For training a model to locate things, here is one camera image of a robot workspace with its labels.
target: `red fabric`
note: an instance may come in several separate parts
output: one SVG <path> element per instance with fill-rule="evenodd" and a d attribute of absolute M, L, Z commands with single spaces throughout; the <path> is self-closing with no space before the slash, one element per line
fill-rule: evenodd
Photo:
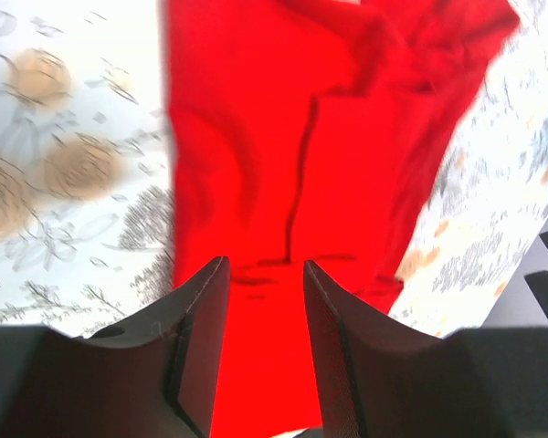
<path fill-rule="evenodd" d="M 518 24 L 505 0 L 169 0 L 175 283 L 232 289 L 212 436 L 320 424 L 302 295 L 318 260 L 389 311 L 458 118 Z"/>

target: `black plastic jaw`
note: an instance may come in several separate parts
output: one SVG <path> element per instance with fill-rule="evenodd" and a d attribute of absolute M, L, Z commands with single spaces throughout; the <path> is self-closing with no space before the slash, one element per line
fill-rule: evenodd
<path fill-rule="evenodd" d="M 312 262 L 304 291 L 325 438 L 548 436 L 548 328 L 433 338 Z"/>
<path fill-rule="evenodd" d="M 0 438 L 208 438 L 228 297 L 221 257 L 90 339 L 0 327 Z"/>

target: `red cloth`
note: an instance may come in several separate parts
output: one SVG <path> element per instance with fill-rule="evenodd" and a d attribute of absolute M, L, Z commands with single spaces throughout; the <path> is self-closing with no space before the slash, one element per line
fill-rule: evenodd
<path fill-rule="evenodd" d="M 169 0 L 175 283 L 231 258 L 212 436 L 321 422 L 315 259 L 389 311 L 458 118 L 518 24 L 506 0 Z"/>

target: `crumpled red fabric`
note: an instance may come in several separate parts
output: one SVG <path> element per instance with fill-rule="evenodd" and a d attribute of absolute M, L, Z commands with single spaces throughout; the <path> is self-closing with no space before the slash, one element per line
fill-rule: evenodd
<path fill-rule="evenodd" d="M 175 285 L 232 263 L 213 437 L 320 425 L 303 262 L 389 311 L 455 125 L 518 24 L 506 0 L 168 0 Z"/>

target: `floral tablecloth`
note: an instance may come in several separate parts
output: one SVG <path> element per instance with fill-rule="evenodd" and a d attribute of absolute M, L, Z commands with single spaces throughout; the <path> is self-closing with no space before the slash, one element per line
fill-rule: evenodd
<path fill-rule="evenodd" d="M 155 2 L 0 0 L 0 324 L 86 334 L 170 289 Z"/>
<path fill-rule="evenodd" d="M 391 316 L 445 336 L 487 317 L 548 215 L 548 0 L 458 126 Z M 0 324 L 89 334 L 170 289 L 156 2 L 0 0 Z"/>

